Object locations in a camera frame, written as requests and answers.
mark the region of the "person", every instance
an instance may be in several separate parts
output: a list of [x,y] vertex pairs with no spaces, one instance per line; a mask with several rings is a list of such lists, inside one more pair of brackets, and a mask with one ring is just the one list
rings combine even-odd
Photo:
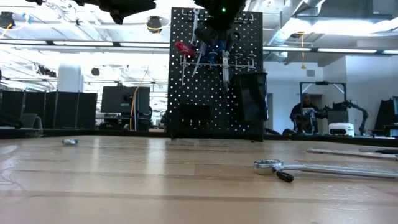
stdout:
[[294,130],[300,133],[303,131],[306,133],[317,133],[318,124],[315,118],[322,119],[323,117],[317,113],[319,108],[311,103],[311,97],[308,93],[303,93],[302,99],[303,113],[301,112],[300,103],[297,103],[290,113],[290,119],[295,125]]

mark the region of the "white device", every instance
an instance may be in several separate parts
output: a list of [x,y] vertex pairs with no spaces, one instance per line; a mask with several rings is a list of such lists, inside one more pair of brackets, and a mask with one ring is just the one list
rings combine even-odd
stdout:
[[334,136],[355,136],[354,125],[350,123],[329,124],[329,134]]

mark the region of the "ceiling light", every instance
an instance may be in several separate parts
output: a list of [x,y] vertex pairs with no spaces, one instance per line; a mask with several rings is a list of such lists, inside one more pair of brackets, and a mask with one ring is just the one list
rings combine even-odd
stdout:
[[328,49],[328,48],[319,48],[318,52],[325,53],[353,53],[353,54],[373,54],[376,53],[377,50],[371,49]]
[[383,51],[384,54],[396,54],[398,55],[398,50],[385,50]]
[[95,41],[54,41],[55,45],[73,45],[73,46],[113,46],[112,42],[95,42]]
[[2,44],[32,44],[32,45],[47,45],[44,40],[1,40]]
[[122,47],[153,47],[153,48],[169,48],[167,43],[120,43]]
[[288,51],[288,52],[309,52],[309,47],[263,47],[263,50],[267,51]]

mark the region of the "wooden table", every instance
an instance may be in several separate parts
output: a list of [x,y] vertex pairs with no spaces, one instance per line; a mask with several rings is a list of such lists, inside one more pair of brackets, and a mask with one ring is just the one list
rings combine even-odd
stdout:
[[326,142],[111,136],[0,141],[0,223],[397,223],[398,185],[291,172],[288,184],[252,171],[257,159],[395,169],[391,161],[306,154]]

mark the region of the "white pillar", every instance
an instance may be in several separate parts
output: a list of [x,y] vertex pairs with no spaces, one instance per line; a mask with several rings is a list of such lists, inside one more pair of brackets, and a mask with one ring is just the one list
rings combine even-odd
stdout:
[[81,72],[81,65],[74,62],[61,62],[57,81],[58,91],[83,92],[84,76]]

